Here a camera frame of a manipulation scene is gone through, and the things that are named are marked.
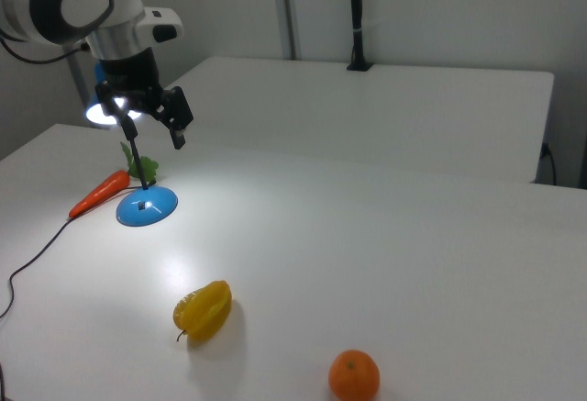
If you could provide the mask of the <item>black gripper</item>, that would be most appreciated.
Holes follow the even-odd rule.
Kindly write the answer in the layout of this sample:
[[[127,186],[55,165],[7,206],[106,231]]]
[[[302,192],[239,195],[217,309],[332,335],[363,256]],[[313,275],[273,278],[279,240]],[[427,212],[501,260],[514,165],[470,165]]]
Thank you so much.
[[[160,84],[159,68],[154,52],[147,47],[142,52],[120,60],[101,60],[105,79],[95,92],[107,117],[112,117],[123,129],[127,140],[138,136],[130,110],[158,116],[169,130],[173,147],[185,144],[185,130],[194,120],[183,89],[175,86],[165,90]]]

